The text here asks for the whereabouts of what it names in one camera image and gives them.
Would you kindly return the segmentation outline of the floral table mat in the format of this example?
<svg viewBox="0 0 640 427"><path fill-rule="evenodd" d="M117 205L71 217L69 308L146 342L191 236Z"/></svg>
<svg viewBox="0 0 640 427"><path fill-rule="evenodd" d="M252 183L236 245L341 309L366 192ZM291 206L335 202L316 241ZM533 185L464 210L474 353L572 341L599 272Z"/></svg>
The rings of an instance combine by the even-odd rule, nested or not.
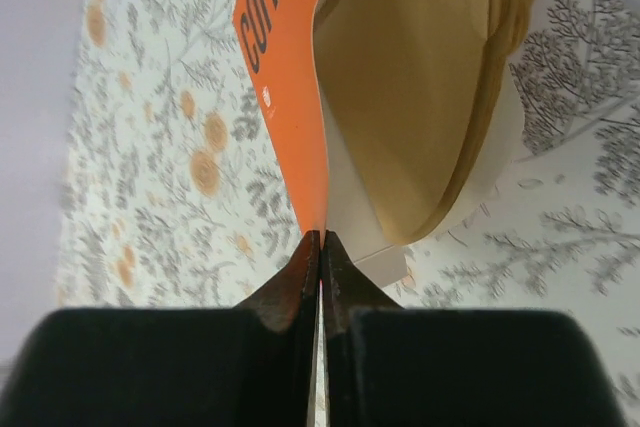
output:
<svg viewBox="0 0 640 427"><path fill-rule="evenodd" d="M215 306L300 238L234 0L85 0L63 184L65 306ZM512 62L515 160L462 223L404 247L390 295L573 315L639 421L639 16L536 0Z"/></svg>

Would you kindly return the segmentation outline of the orange coffee filter box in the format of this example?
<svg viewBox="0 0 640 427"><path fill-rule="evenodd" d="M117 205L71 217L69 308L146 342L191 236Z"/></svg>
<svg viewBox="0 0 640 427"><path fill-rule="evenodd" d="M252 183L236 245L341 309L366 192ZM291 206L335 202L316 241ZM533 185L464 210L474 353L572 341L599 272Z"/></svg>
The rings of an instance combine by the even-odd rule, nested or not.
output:
<svg viewBox="0 0 640 427"><path fill-rule="evenodd" d="M319 84L314 55L319 3L236 0L233 24L301 231L336 233L355 265L383 287L406 275L406 245L384 237ZM524 110L507 65L471 174L449 213L424 238L461 223L489 196L523 126Z"/></svg>

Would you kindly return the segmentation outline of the stack of brown filters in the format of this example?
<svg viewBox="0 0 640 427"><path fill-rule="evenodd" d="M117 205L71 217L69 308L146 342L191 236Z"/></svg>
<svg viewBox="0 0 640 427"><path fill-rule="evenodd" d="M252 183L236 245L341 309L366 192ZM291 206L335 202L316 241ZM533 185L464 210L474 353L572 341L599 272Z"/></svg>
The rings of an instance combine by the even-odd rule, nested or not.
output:
<svg viewBox="0 0 640 427"><path fill-rule="evenodd" d="M460 195L534 0L320 0L319 84L384 237L431 233Z"/></svg>

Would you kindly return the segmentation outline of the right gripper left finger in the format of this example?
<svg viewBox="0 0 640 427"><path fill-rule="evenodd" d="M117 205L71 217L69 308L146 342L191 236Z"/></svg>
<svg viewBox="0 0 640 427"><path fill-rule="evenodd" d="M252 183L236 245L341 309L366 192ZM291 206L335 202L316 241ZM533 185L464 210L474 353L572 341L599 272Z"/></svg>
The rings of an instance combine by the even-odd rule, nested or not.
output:
<svg viewBox="0 0 640 427"><path fill-rule="evenodd" d="M310 426L320 236L231 308L61 309L28 336L5 426Z"/></svg>

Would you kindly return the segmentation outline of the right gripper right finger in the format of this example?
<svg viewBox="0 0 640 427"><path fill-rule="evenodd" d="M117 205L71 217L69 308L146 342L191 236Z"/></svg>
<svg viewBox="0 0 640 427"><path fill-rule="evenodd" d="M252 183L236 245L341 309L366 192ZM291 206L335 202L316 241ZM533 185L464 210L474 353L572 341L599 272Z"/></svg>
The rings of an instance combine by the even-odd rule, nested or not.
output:
<svg viewBox="0 0 640 427"><path fill-rule="evenodd" d="M600 357L570 316L404 308L327 232L320 260L332 426L621 426Z"/></svg>

